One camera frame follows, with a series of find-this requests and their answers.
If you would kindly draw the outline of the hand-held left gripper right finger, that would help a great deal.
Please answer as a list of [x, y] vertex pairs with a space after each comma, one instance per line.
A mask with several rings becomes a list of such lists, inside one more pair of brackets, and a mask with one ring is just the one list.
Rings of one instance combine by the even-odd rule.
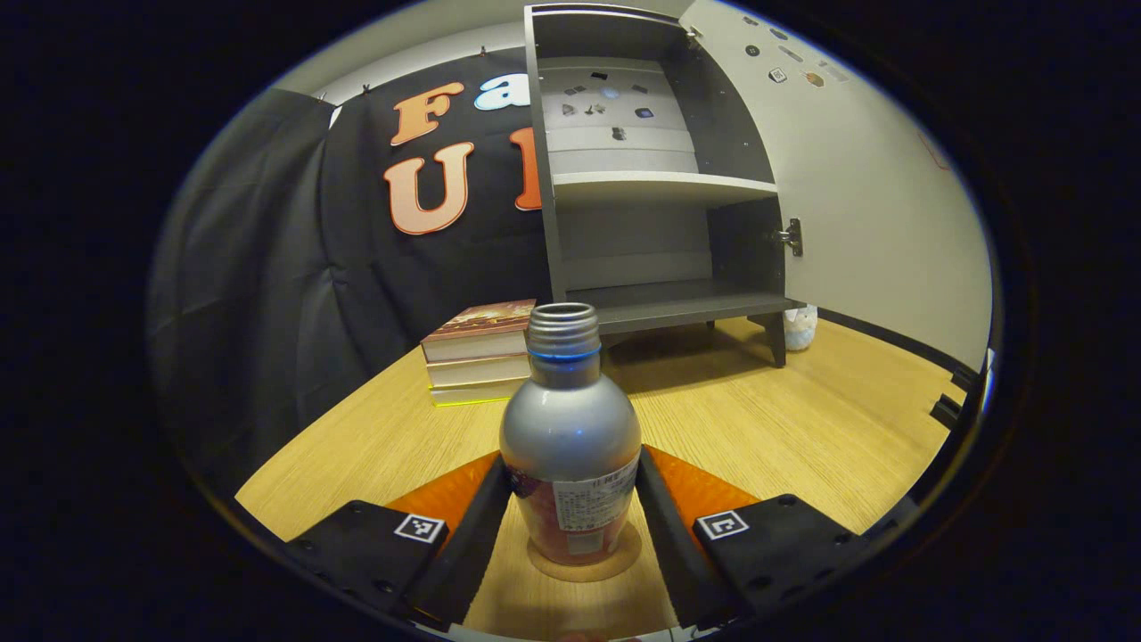
[[683, 627], [778, 613], [837, 580], [869, 544], [793, 493], [759, 499], [648, 444], [636, 491]]

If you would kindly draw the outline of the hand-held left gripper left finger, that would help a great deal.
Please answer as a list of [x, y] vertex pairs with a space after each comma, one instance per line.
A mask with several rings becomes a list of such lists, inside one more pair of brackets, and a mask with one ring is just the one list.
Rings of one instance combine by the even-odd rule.
[[505, 464], [489, 452], [386, 505], [347, 501], [286, 548], [374, 613], [451, 629], [480, 590], [510, 497]]

